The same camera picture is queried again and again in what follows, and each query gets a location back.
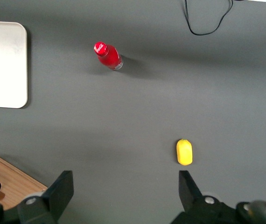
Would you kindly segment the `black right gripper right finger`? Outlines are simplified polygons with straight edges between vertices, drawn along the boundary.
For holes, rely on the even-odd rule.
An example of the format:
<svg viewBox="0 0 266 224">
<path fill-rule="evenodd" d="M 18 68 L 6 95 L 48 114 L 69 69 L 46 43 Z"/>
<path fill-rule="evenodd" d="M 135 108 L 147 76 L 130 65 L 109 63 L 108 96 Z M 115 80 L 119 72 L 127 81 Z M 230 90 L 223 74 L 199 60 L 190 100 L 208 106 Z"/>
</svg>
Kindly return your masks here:
<svg viewBox="0 0 266 224">
<path fill-rule="evenodd" d="M 237 224 L 236 210 L 201 193 L 189 171 L 180 171 L 179 198 L 184 211 L 173 224 Z"/>
</svg>

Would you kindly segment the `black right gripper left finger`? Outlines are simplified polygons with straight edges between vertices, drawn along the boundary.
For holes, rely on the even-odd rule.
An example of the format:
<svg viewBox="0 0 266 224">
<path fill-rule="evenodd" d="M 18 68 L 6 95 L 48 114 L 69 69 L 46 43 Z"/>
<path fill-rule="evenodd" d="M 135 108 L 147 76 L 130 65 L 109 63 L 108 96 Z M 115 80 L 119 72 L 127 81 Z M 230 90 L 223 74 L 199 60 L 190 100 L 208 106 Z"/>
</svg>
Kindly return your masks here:
<svg viewBox="0 0 266 224">
<path fill-rule="evenodd" d="M 63 171 L 42 195 L 27 197 L 17 206 L 20 223 L 57 224 L 73 195 L 73 172 Z"/>
</svg>

